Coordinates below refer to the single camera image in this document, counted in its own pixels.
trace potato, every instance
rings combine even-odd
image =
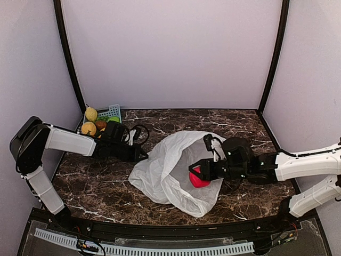
[[[98,130],[102,130],[103,128],[106,128],[107,127],[107,123],[106,121],[96,121],[95,122],[95,125],[97,127]]]

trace white wall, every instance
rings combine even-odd
[[[341,137],[341,1],[290,1],[265,119],[282,148],[329,146]],[[302,190],[322,177],[298,179]],[[333,255],[341,255],[341,204],[318,207]]]
[[[15,172],[9,143],[32,115],[75,128],[80,110],[66,68],[52,0],[0,1],[0,254],[17,254],[37,200]],[[43,158],[51,177],[60,153]]]
[[[93,107],[257,108],[281,0],[63,0]]]

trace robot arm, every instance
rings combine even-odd
[[[213,138],[204,137],[206,148]],[[307,191],[281,203],[281,211],[295,218],[335,197],[341,196],[341,147],[339,144],[327,148],[301,153],[270,153],[255,157],[246,139],[229,138],[221,144],[223,156],[202,159],[189,166],[190,180],[196,187],[206,186],[208,181],[247,179],[255,184],[276,183],[292,178],[329,174],[324,180]]]
[[[70,214],[53,188],[42,167],[45,149],[56,149],[83,156],[115,156],[122,161],[138,162],[148,158],[141,144],[134,143],[141,134],[136,126],[131,131],[117,122],[109,122],[101,139],[43,123],[31,117],[10,143],[10,151],[16,162],[16,170],[26,180],[33,194],[54,215]]]

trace white cable tray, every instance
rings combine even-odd
[[[77,238],[75,236],[59,235],[39,228],[36,228],[34,236],[65,248],[79,250],[76,248]],[[147,249],[110,244],[101,245],[108,256],[230,256],[252,253],[255,251],[253,242],[197,249]],[[103,252],[100,249],[99,252],[94,255],[103,255]]]

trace marble surface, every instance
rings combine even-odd
[[[256,155],[274,147],[253,110],[127,110],[128,127],[143,124],[150,139],[149,152],[166,136],[182,130],[198,130],[249,139]],[[67,153],[53,180],[72,215],[91,220],[140,225],[203,225],[250,220],[276,215],[280,201],[295,194],[290,181],[257,186],[244,181],[223,182],[216,205],[202,218],[194,218],[173,205],[156,204],[128,182],[133,163],[115,158],[94,159]]]

